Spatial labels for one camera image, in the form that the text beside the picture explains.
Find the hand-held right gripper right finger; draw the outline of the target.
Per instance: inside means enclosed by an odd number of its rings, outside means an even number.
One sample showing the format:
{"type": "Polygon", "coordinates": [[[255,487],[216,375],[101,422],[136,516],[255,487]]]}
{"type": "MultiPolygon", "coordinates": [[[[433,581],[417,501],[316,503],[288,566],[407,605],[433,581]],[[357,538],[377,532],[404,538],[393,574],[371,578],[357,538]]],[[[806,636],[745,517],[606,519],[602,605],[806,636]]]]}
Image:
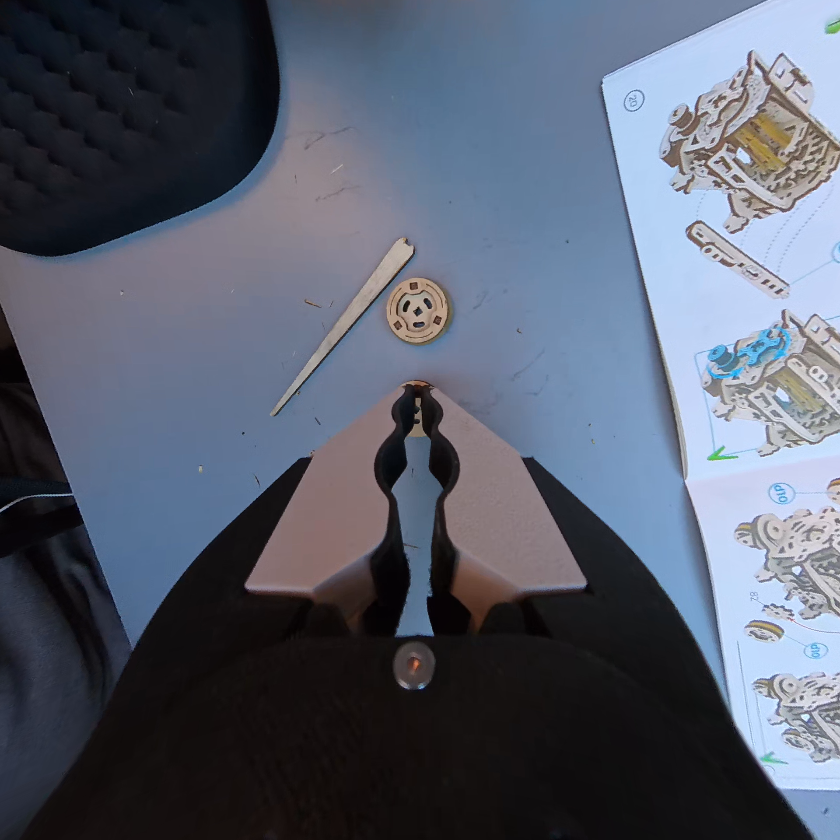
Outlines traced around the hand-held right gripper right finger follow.
{"type": "Polygon", "coordinates": [[[418,388],[436,501],[427,611],[436,635],[490,610],[582,592],[586,578],[518,451],[431,385],[418,388]]]}

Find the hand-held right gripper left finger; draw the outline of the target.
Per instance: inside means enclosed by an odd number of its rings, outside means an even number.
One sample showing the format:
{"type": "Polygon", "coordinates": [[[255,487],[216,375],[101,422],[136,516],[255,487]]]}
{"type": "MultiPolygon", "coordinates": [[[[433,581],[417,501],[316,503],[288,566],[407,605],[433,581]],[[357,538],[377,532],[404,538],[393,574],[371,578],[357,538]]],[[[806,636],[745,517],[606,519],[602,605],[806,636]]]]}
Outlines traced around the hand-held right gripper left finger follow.
{"type": "Polygon", "coordinates": [[[416,384],[405,384],[310,457],[245,584],[335,606],[352,627],[393,635],[410,583],[392,490],[406,469],[416,384]]]}

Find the wooden disc with pegs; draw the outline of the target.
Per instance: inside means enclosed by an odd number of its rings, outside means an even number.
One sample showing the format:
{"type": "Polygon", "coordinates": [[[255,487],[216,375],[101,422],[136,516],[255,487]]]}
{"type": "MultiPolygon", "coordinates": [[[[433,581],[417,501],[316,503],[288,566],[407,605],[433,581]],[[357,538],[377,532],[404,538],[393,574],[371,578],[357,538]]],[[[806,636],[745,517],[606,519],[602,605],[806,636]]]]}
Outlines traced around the wooden disc with pegs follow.
{"type": "Polygon", "coordinates": [[[414,389],[414,405],[413,405],[413,425],[408,434],[412,438],[425,438],[426,432],[424,428],[424,418],[422,410],[422,389],[432,387],[426,381],[412,380],[406,381],[404,387],[411,386],[414,389]]]}

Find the grey desk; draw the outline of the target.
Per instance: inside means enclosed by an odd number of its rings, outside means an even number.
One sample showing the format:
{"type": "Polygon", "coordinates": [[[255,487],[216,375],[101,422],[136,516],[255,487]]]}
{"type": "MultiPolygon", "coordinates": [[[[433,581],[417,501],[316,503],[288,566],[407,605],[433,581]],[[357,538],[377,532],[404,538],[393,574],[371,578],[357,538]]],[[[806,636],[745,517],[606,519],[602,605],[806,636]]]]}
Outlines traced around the grey desk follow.
{"type": "MultiPolygon", "coordinates": [[[[2,300],[134,650],[33,838],[821,838],[721,696],[711,592],[601,75],[704,27],[677,3],[267,2],[275,130],[239,184],[2,300]],[[270,411],[397,239],[415,253],[270,411]],[[448,328],[389,329],[397,284],[448,328]],[[587,581],[402,640],[247,574],[310,457],[405,382],[521,452],[587,581]]],[[[395,483],[425,618],[431,443],[395,483]]]]}

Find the tapered wooden stick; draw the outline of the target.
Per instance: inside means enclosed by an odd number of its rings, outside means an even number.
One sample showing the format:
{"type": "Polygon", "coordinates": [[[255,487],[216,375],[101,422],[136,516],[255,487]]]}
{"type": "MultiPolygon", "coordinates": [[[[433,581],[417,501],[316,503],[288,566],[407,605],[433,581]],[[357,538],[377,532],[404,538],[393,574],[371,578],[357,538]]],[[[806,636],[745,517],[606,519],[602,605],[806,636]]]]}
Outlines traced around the tapered wooden stick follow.
{"type": "Polygon", "coordinates": [[[310,359],[304,364],[294,381],[288,386],[277,404],[270,411],[270,416],[275,417],[289,400],[299,392],[306,380],[317,370],[343,337],[360,318],[370,309],[376,299],[383,293],[397,277],[410,259],[414,256],[415,247],[411,245],[406,237],[401,237],[389,248],[379,265],[374,269],[371,276],[363,284],[360,291],[350,302],[349,306],[339,316],[331,330],[327,332],[318,348],[310,359]]]}

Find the thick wooden wheel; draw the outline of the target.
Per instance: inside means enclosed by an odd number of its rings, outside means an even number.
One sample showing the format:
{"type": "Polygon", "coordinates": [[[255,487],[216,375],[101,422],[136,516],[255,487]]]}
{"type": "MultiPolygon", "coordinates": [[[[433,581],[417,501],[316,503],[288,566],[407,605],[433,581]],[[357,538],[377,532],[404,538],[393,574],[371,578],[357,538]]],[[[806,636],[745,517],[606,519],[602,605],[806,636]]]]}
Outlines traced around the thick wooden wheel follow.
{"type": "Polygon", "coordinates": [[[444,288],[430,279],[415,277],[395,286],[386,302],[386,319],[399,340],[425,345],[444,334],[451,309],[444,288]]]}

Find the person's dark clothing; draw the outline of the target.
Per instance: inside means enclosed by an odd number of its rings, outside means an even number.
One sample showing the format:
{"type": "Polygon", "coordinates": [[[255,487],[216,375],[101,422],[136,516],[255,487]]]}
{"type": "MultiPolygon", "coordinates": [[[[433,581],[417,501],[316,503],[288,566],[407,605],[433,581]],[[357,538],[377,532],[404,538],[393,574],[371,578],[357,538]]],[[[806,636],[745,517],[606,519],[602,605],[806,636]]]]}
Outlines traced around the person's dark clothing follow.
{"type": "Polygon", "coordinates": [[[1,838],[19,838],[97,725],[130,643],[4,314],[1,484],[1,838]]]}

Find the instruction booklet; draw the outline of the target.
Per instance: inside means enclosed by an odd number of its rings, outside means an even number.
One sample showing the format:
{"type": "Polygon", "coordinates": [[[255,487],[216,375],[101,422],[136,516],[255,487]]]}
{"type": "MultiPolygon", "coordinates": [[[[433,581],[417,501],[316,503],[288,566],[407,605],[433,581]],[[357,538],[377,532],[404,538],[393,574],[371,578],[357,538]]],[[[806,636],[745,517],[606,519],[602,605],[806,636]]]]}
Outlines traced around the instruction booklet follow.
{"type": "Polygon", "coordinates": [[[767,2],[604,78],[731,712],[839,779],[838,2],[767,2]]]}

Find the black quilted cushion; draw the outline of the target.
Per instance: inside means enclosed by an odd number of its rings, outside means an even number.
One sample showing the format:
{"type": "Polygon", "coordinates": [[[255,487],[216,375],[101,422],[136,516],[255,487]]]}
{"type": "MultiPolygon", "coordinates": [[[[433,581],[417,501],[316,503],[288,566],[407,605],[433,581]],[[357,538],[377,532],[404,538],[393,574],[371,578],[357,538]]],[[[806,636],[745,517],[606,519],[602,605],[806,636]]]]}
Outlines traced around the black quilted cushion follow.
{"type": "Polygon", "coordinates": [[[2,246],[70,255],[212,202],[279,97],[267,2],[1,2],[2,246]]]}

